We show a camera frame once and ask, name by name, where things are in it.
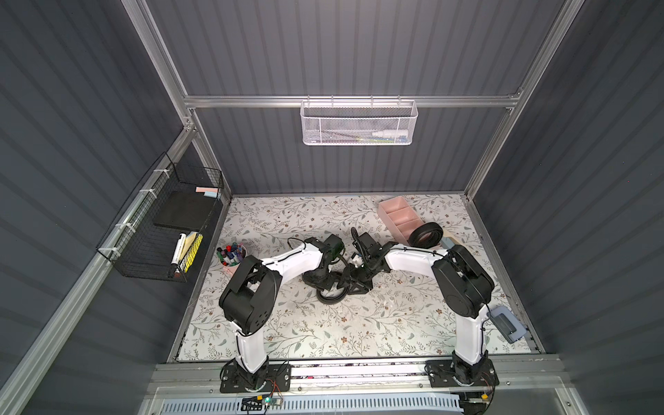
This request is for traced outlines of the long black leather belt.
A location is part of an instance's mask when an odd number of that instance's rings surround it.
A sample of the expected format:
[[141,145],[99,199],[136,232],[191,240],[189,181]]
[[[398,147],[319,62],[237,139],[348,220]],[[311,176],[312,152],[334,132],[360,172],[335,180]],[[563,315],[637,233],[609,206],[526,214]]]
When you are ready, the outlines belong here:
[[408,244],[410,247],[430,249],[437,246],[443,237],[444,229],[435,222],[428,222],[411,232]]

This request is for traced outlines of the short black leather belt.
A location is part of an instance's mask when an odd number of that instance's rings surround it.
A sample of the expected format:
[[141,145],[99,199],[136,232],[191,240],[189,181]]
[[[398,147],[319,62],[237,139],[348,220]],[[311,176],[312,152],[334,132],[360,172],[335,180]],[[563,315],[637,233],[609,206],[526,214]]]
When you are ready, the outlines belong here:
[[340,287],[338,283],[333,283],[328,290],[316,289],[316,299],[322,304],[334,305],[342,302],[348,292],[349,287]]

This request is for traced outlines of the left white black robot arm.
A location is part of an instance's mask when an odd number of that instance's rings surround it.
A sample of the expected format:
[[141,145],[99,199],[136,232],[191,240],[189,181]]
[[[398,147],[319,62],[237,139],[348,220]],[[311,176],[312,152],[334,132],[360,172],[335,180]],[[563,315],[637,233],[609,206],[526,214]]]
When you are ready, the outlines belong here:
[[292,250],[271,258],[247,256],[221,294],[219,306],[235,330],[240,367],[253,375],[268,360],[263,327],[270,319],[282,285],[302,278],[317,291],[335,286],[330,266],[344,252],[341,238],[301,240]]

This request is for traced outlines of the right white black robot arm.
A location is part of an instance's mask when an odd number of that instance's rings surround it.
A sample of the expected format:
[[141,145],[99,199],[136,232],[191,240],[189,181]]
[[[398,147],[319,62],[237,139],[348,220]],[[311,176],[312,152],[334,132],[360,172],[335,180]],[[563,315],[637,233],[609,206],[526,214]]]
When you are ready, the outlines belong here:
[[343,269],[340,287],[349,293],[365,294],[373,289],[373,278],[380,273],[403,271],[434,279],[444,302],[456,313],[456,366],[475,369],[486,360],[484,322],[488,319],[494,280],[484,271],[468,249],[454,245],[444,251],[407,247],[396,242],[379,244],[368,233],[351,229],[355,259]]

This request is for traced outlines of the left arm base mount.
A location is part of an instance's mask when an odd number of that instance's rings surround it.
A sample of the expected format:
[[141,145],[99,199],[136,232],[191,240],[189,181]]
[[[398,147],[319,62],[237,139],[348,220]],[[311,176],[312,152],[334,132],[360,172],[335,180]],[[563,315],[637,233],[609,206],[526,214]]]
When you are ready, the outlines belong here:
[[221,394],[288,392],[292,380],[292,365],[288,362],[265,363],[254,374],[238,361],[225,364],[220,373]]

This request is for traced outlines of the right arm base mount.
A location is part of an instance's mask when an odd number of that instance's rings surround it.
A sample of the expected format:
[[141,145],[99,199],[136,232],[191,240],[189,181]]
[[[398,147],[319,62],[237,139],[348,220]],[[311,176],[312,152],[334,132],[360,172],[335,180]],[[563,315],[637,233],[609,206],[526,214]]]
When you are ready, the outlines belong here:
[[425,362],[425,374],[433,388],[440,387],[488,387],[493,390],[500,385],[491,359],[485,356],[470,365],[452,356]]

